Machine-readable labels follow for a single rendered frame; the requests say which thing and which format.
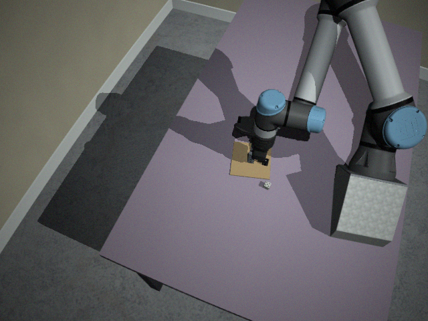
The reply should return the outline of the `white die with black pips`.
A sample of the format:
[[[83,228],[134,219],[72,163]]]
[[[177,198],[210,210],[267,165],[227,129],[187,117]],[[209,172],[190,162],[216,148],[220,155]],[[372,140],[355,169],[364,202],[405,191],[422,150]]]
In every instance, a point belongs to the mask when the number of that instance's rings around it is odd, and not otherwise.
[[[271,183],[269,183],[269,182],[267,182],[267,181],[266,181],[263,187],[264,187],[265,189],[269,190],[270,185],[271,185]]]

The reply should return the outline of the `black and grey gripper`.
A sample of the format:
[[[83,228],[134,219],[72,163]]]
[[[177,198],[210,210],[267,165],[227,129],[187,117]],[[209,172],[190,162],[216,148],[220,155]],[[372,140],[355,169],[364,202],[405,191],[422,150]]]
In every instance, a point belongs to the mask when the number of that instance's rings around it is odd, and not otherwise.
[[[260,130],[255,126],[255,118],[249,116],[239,116],[235,127],[235,131],[241,135],[251,137],[251,150],[248,156],[248,163],[254,163],[254,159],[264,161],[268,149],[270,149],[275,142],[278,126],[274,131],[266,132]]]

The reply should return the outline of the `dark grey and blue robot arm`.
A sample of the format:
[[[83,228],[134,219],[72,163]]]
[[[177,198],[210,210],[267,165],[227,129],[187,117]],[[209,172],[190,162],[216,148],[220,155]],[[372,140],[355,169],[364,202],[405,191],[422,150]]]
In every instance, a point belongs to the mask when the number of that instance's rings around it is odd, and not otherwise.
[[[286,100],[278,90],[265,90],[256,105],[255,124],[266,132],[278,126],[322,131],[326,111],[316,104],[340,32],[347,24],[373,98],[348,170],[394,181],[397,148],[419,144],[427,131],[427,120],[416,108],[412,94],[404,91],[377,11],[378,2],[321,0],[318,25],[293,101]]]

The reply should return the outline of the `tan flat mat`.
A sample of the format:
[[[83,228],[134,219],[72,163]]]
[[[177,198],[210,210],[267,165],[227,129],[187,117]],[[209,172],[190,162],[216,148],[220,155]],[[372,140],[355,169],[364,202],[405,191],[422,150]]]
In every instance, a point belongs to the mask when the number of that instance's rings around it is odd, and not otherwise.
[[[263,161],[256,159],[254,163],[248,163],[251,144],[234,141],[230,175],[269,180],[272,148],[268,149],[266,156],[269,159],[268,166],[262,165]]]

